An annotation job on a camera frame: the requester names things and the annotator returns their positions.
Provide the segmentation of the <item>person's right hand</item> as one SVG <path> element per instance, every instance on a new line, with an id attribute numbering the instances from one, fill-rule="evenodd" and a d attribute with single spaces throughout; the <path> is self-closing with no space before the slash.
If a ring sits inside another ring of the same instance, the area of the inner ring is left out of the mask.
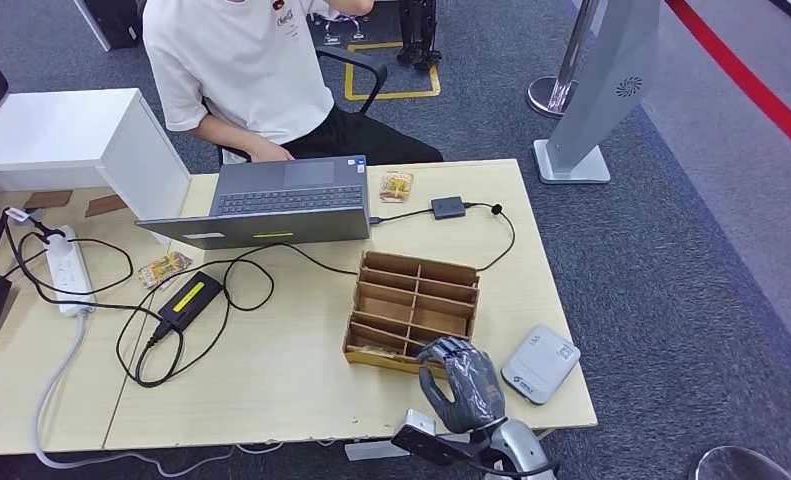
<path id="1" fill-rule="evenodd" d="M 285 148 L 268 140 L 255 139 L 244 151 L 253 162 L 287 161 L 294 156 Z"/>

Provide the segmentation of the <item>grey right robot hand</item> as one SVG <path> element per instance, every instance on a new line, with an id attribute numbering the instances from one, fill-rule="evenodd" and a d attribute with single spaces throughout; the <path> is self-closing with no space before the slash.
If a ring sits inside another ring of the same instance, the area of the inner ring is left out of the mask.
<path id="1" fill-rule="evenodd" d="M 419 384 L 428 403 L 452 433 L 487 427 L 506 417 L 506 402 L 489 355 L 469 341 L 453 336 L 437 338 L 418 353 Z M 452 395 L 438 387 L 427 363 L 442 365 Z"/>

